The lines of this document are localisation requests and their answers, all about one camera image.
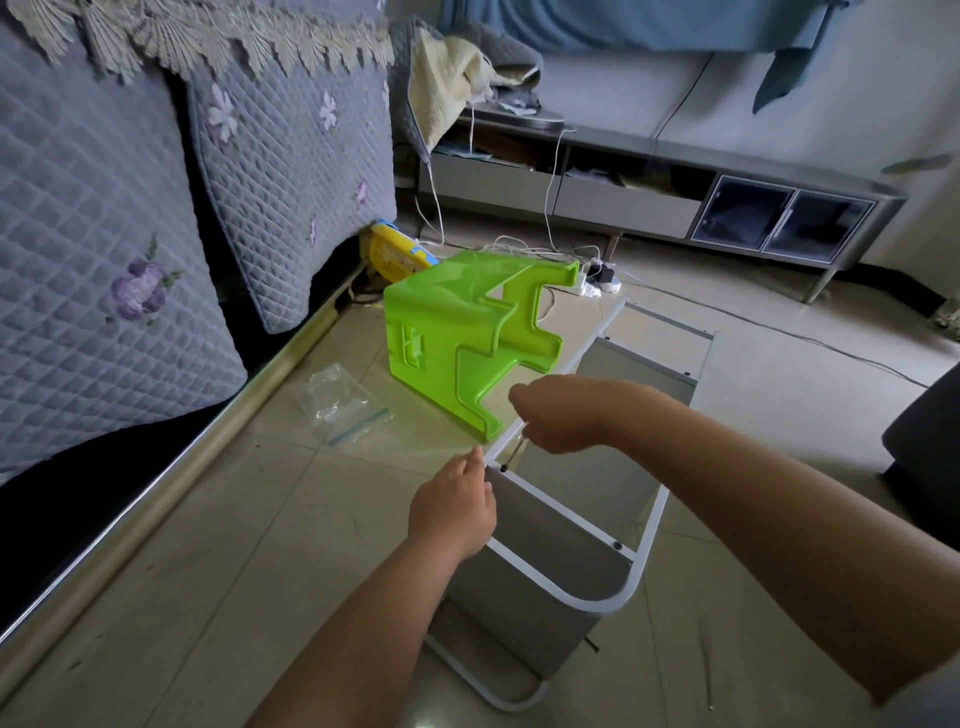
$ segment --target person's left hand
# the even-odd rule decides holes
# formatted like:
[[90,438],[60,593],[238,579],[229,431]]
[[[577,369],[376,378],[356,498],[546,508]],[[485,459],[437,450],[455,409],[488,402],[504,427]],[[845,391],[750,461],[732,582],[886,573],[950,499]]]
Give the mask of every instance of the person's left hand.
[[410,503],[408,534],[450,549],[457,562],[484,547],[496,528],[496,500],[484,481],[483,451],[454,455]]

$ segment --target forearm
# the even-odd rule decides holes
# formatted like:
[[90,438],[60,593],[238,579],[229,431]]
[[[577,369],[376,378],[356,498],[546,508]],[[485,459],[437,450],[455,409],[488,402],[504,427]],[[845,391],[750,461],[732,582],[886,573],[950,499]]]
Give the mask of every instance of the forearm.
[[624,386],[610,444],[670,488],[876,699],[960,648],[960,554],[826,475]]
[[248,728],[390,726],[458,559],[407,539],[324,623]]

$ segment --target white wall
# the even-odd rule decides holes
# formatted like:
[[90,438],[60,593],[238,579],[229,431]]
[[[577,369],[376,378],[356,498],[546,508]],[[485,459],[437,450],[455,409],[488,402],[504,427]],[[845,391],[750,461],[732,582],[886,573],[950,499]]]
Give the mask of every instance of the white wall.
[[[436,17],[440,0],[388,0],[392,16]],[[602,53],[546,59],[539,94],[574,124],[650,134],[708,54]],[[846,13],[806,83],[751,112],[770,57],[715,56],[661,138],[885,180],[910,201],[865,262],[944,295],[960,288],[960,160],[884,178],[885,166],[960,152],[960,2],[867,0]]]

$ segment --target cabinet door handle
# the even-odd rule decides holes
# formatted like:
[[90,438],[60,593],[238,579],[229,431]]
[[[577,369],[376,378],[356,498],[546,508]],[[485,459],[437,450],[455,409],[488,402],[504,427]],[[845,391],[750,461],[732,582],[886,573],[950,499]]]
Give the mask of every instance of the cabinet door handle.
[[786,212],[783,213],[783,215],[780,216],[779,221],[774,226],[773,232],[770,233],[770,238],[769,238],[770,240],[773,240],[775,237],[777,237],[780,234],[780,231],[783,230],[783,226],[786,225],[787,220],[790,219],[790,215],[792,214],[793,214],[793,207],[790,207],[790,209],[788,209]]

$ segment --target yellow toy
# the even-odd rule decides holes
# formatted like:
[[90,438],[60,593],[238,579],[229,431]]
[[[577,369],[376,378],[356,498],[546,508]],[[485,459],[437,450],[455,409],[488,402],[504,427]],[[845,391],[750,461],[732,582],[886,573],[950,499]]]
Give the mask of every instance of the yellow toy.
[[392,223],[380,220],[360,235],[361,250],[390,283],[396,283],[440,261]]

